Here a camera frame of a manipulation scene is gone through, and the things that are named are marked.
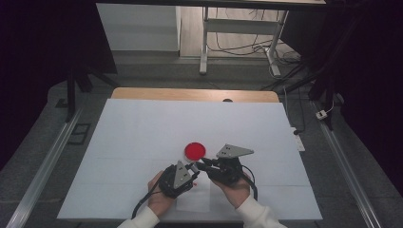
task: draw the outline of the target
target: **metal frame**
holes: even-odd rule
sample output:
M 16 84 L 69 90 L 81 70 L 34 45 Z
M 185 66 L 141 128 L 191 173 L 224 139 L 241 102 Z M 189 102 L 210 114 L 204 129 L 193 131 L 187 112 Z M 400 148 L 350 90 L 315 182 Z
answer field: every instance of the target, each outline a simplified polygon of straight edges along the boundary
M 313 111 L 316 113 L 319 111 L 317 108 L 317 104 L 315 102 L 311 102 L 311 106 Z M 358 178 L 355 175 L 353 167 L 350 165 L 349 160 L 344 153 L 343 148 L 338 142 L 336 133 L 334 131 L 329 130 L 327 124 L 323 121 L 320 121 L 320 128 L 323 131 L 323 134 L 330 145 L 333 154 L 335 155 L 336 162 L 340 167 L 341 173 L 344 176 L 345 181 L 349 185 L 350 191 L 352 192 L 353 197 L 356 200 L 357 206 L 361 211 L 362 217 L 364 218 L 367 226 L 369 228 L 381 228 L 379 219 L 374 211 L 373 206 L 371 205 L 370 200 L 368 199 L 367 194 L 364 189 L 361 187 L 361 184 L 358 181 Z
M 47 156 L 39 167 L 39 170 L 36 172 L 35 177 L 30 183 L 27 192 L 21 199 L 17 209 L 12 215 L 7 228 L 21 228 L 24 227 L 25 223 L 27 222 L 29 215 L 33 207 L 35 206 L 36 201 L 41 195 L 42 190 L 44 189 L 45 184 L 47 183 L 56 162 L 59 160 L 59 157 L 62 154 L 63 149 L 65 148 L 68 137 L 70 136 L 74 125 L 77 123 L 81 113 L 83 112 L 87 100 L 87 95 L 84 96 L 85 98 L 82 101 L 82 104 L 77 109 L 75 114 L 71 117 L 70 122 L 63 125 L 59 135 L 57 136 Z
M 288 11 L 281 11 L 281 16 L 278 22 L 266 21 L 246 21 L 246 20 L 232 20 L 232 19 L 209 19 L 208 7 L 204 8 L 203 16 L 203 36 L 201 45 L 201 66 L 200 75 L 207 73 L 207 33 L 208 32 L 221 32 L 221 33 L 240 33 L 240 34 L 262 34 L 273 35 L 272 44 L 270 48 L 265 49 L 267 59 L 270 63 L 270 68 L 275 77 L 280 76 L 276 58 L 274 56 L 279 36 L 281 35 L 285 19 Z

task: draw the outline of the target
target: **red circular object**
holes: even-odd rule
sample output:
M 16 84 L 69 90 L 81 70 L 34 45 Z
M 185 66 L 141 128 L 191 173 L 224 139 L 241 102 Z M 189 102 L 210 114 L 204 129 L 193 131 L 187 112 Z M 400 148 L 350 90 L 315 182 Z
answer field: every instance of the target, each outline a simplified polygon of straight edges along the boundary
M 204 145 L 198 142 L 192 142 L 184 149 L 184 155 L 191 161 L 196 162 L 205 155 Z

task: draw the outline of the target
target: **white table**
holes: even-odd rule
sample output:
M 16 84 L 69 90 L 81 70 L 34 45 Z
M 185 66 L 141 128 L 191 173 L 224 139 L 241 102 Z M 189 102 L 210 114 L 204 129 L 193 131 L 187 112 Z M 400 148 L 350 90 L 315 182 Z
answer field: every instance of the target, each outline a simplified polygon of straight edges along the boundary
M 107 101 L 58 219 L 130 218 L 147 182 L 191 142 L 206 158 L 226 143 L 255 150 L 240 161 L 255 174 L 259 202 L 279 219 L 321 219 L 282 104 L 126 99 Z M 196 182 L 162 221 L 240 220 L 205 173 Z

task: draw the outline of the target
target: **table leg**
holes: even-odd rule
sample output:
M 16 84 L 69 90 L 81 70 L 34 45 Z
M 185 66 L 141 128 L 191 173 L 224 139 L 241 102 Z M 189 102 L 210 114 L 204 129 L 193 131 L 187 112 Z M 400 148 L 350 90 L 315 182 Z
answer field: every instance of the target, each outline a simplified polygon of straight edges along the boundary
M 207 73 L 207 23 L 208 23 L 208 7 L 204 8 L 204 19 L 202 22 L 202 45 L 201 45 L 201 68 L 200 74 Z
M 274 54 L 276 51 L 276 46 L 278 44 L 279 36 L 281 35 L 281 32 L 282 32 L 282 27 L 284 26 L 285 18 L 287 17 L 288 10 L 281 11 L 280 13 L 281 13 L 281 16 L 279 18 L 278 25 L 276 27 L 276 31 L 273 34 L 272 44 L 271 44 L 270 48 L 266 49 L 267 59 L 269 60 L 270 68 L 272 69 L 274 77 L 280 76 L 280 72 L 278 69 L 278 65 L 276 64 L 276 58 L 275 58 Z

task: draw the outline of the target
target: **wooden board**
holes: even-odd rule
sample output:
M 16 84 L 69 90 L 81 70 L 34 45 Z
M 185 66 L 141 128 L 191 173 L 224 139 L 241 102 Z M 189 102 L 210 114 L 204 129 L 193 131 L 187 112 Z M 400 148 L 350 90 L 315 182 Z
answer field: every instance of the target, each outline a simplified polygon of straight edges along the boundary
M 222 102 L 231 99 L 242 103 L 278 103 L 278 95 L 273 91 L 182 89 L 182 88 L 139 88 L 118 87 L 113 91 L 113 99 L 139 99 L 163 101 Z

